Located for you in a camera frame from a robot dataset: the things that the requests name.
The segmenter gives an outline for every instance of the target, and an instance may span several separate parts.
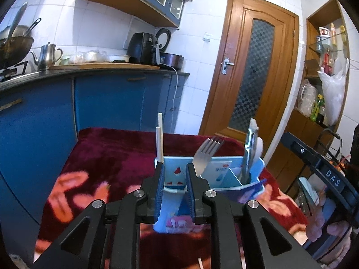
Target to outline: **kitchen utensil holder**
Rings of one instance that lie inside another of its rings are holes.
[[[164,157],[165,167],[165,186],[163,190],[161,213],[157,223],[154,225],[154,230],[159,233],[181,233],[188,232],[188,228],[181,228],[169,230],[166,224],[171,223],[169,220],[174,216],[189,215],[189,208],[187,205],[187,188],[186,188],[186,165],[192,163],[193,157]],[[232,161],[231,167],[240,167],[243,161],[242,156],[231,157],[212,157],[211,162]],[[264,192],[264,185],[259,180],[265,164],[261,158],[256,161],[250,170],[251,182],[247,185],[242,185],[237,179],[231,168],[228,169],[221,184],[217,187],[210,185],[212,190],[223,193],[230,200],[238,201],[243,195],[243,191],[251,190],[253,187],[257,192],[252,196],[256,198]]]

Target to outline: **frosted glass panel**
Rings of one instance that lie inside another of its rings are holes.
[[[255,117],[267,81],[272,57],[274,27],[253,19],[251,41],[245,71],[239,88],[229,127],[247,132],[249,121]]]

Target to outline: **red blanket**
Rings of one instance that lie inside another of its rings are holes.
[[[193,156],[204,136],[164,135],[165,156]],[[243,155],[243,146],[233,139],[216,156]],[[155,133],[88,128],[79,134],[44,207],[36,253],[42,253],[94,199],[112,202],[122,199],[154,173]],[[288,196],[280,192],[275,179],[264,169],[265,192],[258,201],[294,234],[303,231],[306,217]],[[151,225],[141,225],[141,269],[187,268],[198,258],[209,260],[210,232],[158,234]]]

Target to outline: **wok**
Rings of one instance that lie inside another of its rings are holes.
[[[32,37],[12,37],[6,45],[5,41],[0,40],[0,70],[21,62],[34,43]]]

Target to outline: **chopstick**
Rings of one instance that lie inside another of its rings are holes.
[[[157,161],[160,163],[164,163],[162,113],[158,114],[158,125],[159,126],[156,127]]]

